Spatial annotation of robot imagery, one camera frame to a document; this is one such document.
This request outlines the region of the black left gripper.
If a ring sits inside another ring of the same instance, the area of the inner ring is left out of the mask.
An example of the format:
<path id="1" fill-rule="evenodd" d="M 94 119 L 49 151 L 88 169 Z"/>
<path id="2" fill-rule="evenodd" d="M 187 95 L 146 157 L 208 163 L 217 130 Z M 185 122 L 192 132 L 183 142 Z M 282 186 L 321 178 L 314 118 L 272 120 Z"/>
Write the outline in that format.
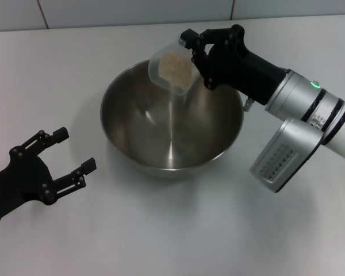
<path id="1" fill-rule="evenodd" d="M 52 205 L 54 200 L 86 187 L 85 176 L 97 168 L 94 158 L 53 181 L 48 167 L 39 157 L 47 148 L 67 139 L 65 127 L 51 135 L 40 130 L 20 147 L 9 151 L 10 162 L 0 171 L 0 219 L 28 201 Z"/>

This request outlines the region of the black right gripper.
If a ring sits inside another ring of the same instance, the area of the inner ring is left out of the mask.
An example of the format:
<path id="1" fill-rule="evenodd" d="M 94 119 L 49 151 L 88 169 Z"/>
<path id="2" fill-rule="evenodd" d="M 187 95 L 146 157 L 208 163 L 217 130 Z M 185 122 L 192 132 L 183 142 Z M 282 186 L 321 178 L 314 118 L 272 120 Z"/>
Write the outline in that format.
<path id="1" fill-rule="evenodd" d="M 228 85 L 266 105 L 286 76 L 286 71 L 250 52 L 244 43 L 245 30 L 235 24 L 225 29 L 192 29 L 181 33 L 185 48 L 209 90 Z"/>

